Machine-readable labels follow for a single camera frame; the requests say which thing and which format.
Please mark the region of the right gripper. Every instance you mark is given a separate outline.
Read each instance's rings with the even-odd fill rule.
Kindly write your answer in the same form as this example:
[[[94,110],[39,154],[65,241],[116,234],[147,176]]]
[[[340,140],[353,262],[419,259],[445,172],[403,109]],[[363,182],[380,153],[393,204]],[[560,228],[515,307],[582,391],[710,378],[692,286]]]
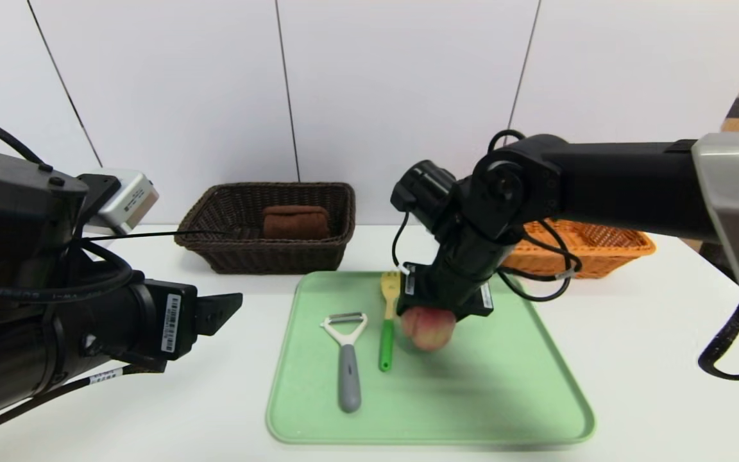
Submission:
[[[405,263],[409,272],[402,275],[403,292],[396,313],[405,314],[414,307],[431,307],[452,313],[457,321],[467,316],[489,316],[495,303],[489,280],[495,274],[495,250],[477,248],[457,253],[440,246],[433,262],[420,265]]]

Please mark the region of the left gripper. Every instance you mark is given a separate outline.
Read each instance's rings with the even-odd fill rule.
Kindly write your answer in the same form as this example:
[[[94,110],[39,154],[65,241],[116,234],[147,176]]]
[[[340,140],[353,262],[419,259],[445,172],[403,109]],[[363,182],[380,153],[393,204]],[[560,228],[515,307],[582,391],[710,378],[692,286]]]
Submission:
[[[242,293],[199,296],[187,284],[143,280],[100,296],[90,307],[86,354],[133,366],[165,366],[214,336],[241,308]]]

